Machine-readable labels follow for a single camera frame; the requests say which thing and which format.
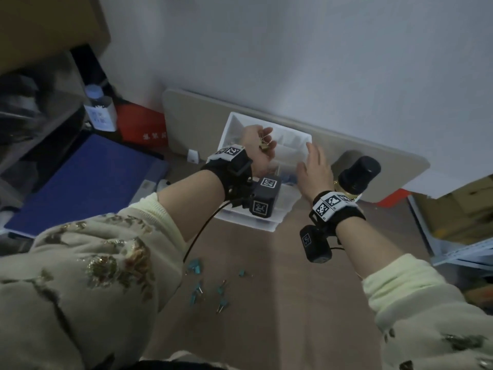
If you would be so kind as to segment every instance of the black bottle cap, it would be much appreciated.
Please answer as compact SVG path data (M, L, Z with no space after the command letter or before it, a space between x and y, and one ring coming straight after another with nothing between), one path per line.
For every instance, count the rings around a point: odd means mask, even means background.
M359 195L366 190L368 183L382 170L379 162L371 157L362 156L353 166L339 174L337 182L341 188L352 195Z

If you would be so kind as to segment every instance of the white wall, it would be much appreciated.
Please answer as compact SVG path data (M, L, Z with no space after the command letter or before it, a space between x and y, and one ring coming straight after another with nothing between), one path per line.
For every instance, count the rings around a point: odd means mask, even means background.
M129 100L165 86L426 157L438 197L493 173L493 0L101 0Z

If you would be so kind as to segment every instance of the blue folder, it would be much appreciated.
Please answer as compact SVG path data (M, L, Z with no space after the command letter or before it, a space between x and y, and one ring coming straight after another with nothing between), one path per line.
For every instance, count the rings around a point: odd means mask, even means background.
M169 164L99 135L91 135L51 179L26 200L5 229L29 237L74 220L118 212L149 193Z

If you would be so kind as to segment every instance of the wrist-mounted camera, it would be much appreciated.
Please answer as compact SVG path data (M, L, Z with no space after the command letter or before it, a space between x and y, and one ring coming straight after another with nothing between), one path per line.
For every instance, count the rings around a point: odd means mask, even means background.
M315 263L324 263L332 258L327 237L336 236L340 222L349 217L366 219L353 200L335 191L320 193L314 199L309 217L314 224L302 228L300 238L308 261Z
M242 206L254 216L268 218L276 204L281 180L275 175L266 175L258 182L253 181L251 164L245 148L233 144L209 156L201 170L217 175L225 200L230 200L233 207Z

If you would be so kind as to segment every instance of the cable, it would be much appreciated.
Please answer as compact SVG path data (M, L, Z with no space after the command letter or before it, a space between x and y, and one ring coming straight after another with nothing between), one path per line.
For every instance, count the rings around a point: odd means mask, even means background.
M188 248L188 250L186 251L186 253L185 253L185 257L183 257L183 262L185 262L185 261L186 261L186 258L188 257L188 254L189 254L189 253L190 253L190 251L192 250L193 245L195 244L195 242L196 242L196 241L197 241L197 239L199 238L199 236L200 236L200 234L202 233L202 231L204 230L204 228L206 228L207 224L211 221L211 219L212 219L212 218L214 218L214 216L215 216L217 213L219 213L219 211L220 211L221 209L225 208L225 207L226 207L227 205L229 205L229 204L231 204L231 201L228 201L227 203L225 203L225 204L221 205L221 206L219 207L219 209L218 209L218 210L216 210L216 211L214 212L214 214L213 214L213 215L211 215L211 216L209 217L209 219L206 221L206 223L204 223L204 225L203 225L203 226L202 226L202 228L200 229L200 231L199 231L199 233L197 234L197 236L195 237L195 239L193 239L192 244L190 244L190 247L189 247L189 248Z

